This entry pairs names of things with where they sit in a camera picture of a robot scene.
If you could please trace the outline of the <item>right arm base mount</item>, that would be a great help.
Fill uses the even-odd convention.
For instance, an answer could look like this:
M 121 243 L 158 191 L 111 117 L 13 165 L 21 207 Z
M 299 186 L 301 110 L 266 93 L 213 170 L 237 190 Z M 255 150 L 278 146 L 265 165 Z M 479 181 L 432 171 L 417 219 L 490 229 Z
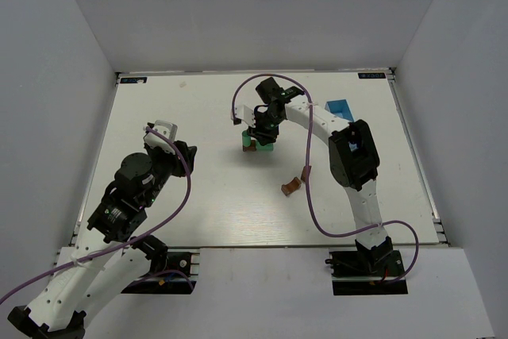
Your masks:
M 405 268 L 400 251 L 394 250 L 381 265 L 368 270 L 356 251 L 329 253 L 325 265 L 331 270 L 334 296 L 407 295 Z

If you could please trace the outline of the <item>blue plastic box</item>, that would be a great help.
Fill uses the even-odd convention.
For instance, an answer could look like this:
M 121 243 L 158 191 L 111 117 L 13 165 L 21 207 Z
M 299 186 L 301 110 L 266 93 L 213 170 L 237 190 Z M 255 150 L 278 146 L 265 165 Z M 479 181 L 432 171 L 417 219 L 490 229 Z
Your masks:
M 339 118 L 350 122 L 355 121 L 346 99 L 327 101 L 325 104 L 325 109 Z

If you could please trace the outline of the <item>brown cube block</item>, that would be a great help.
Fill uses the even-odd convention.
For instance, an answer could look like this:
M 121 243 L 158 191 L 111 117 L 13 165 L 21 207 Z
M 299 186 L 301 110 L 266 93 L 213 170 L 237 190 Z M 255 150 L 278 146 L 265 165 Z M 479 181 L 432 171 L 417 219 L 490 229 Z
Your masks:
M 243 146 L 242 147 L 243 152 L 255 152 L 256 151 L 256 145 L 253 146 Z

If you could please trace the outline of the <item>green small block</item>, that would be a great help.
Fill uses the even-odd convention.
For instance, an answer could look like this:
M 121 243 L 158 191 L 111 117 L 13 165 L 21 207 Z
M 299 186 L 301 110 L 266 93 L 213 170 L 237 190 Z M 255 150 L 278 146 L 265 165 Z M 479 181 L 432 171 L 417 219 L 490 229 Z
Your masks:
M 243 146 L 253 146 L 256 142 L 248 135 L 248 132 L 245 130 L 241 134 L 242 136 L 242 147 Z

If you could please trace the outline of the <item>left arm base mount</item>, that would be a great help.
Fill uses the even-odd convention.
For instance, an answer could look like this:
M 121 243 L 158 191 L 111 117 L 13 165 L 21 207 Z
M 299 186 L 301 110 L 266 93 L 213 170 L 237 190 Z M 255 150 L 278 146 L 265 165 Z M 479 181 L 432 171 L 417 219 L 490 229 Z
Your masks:
M 198 282 L 199 249 L 169 250 L 165 264 L 131 282 L 124 295 L 191 295 Z

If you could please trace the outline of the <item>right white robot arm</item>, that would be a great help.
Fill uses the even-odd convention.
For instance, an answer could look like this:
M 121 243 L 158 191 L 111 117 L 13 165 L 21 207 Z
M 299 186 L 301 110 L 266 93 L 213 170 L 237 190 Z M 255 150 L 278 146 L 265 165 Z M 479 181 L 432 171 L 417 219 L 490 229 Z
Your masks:
M 311 102 L 302 88 L 284 89 L 272 77 L 261 81 L 256 93 L 265 110 L 250 111 L 247 134 L 261 145 L 272 144 L 279 125 L 290 121 L 307 130 L 308 141 L 317 137 L 326 144 L 332 177 L 345 189 L 352 208 L 360 266 L 369 273 L 377 271 L 393 247 L 379 209 L 380 160 L 367 122 L 338 117 Z

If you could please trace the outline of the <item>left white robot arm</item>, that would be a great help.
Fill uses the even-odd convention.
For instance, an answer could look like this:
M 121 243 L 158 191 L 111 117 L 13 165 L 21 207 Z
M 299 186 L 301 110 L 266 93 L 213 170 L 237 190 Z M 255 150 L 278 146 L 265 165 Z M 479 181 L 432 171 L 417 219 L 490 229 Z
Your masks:
M 172 176 L 188 178 L 197 147 L 144 138 L 144 152 L 127 155 L 80 233 L 66 264 L 9 322 L 28 338 L 81 338 L 93 317 L 135 279 L 173 272 L 186 278 L 179 258 L 152 234 L 134 233 Z

